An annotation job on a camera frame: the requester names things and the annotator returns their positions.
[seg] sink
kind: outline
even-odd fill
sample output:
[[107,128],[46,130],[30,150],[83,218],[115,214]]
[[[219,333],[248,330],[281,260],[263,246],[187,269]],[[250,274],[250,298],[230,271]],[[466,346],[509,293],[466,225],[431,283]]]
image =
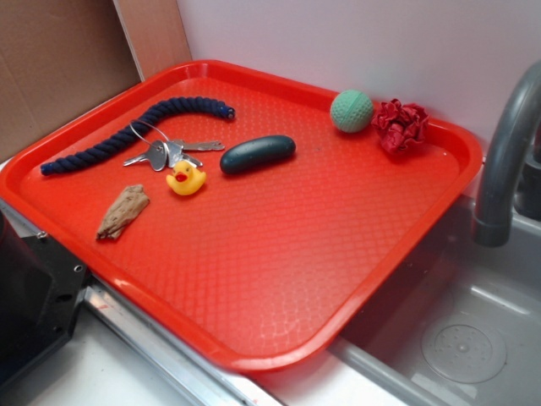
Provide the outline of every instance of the sink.
[[470,237],[461,196],[331,348],[410,404],[541,404],[541,228]]

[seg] faucet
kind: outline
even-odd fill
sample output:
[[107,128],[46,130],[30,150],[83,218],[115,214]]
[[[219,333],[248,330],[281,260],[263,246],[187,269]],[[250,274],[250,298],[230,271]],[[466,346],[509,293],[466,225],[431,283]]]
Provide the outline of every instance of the faucet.
[[476,243],[498,247],[507,242],[513,200],[516,212],[541,220],[540,124],[538,61],[516,84],[490,143],[473,211],[472,237]]

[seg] driftwood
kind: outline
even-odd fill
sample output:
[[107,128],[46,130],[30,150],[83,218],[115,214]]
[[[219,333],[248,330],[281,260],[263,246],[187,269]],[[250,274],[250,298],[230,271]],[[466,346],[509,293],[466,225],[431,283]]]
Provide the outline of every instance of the driftwood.
[[122,231],[147,207],[149,197],[143,185],[128,186],[109,207],[97,232],[96,239],[117,239]]

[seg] red tray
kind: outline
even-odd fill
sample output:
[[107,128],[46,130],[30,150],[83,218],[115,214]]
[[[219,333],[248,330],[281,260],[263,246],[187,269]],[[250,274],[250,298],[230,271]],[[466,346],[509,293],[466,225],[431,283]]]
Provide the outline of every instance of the red tray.
[[[169,170],[123,167],[146,150],[142,141],[82,172],[41,175],[42,163],[99,143],[174,96],[223,100],[237,116],[169,118],[159,128],[173,139],[232,147],[285,134],[296,155],[227,176],[222,152],[193,152],[207,182],[188,197],[167,187]],[[217,364],[290,365],[333,339],[481,165],[473,136],[436,119],[426,143],[391,157],[371,128],[344,134],[333,126],[335,96],[227,63],[182,64],[22,151],[0,173],[0,195]],[[96,241],[107,208],[132,184],[144,185],[149,206],[119,240]]]

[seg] ball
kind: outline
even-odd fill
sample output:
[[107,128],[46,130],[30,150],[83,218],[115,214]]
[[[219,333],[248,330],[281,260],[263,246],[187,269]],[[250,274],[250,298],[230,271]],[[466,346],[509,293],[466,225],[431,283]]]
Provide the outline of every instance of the ball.
[[357,133],[369,125],[374,114],[374,104],[362,91],[343,91],[331,104],[334,125],[346,133]]

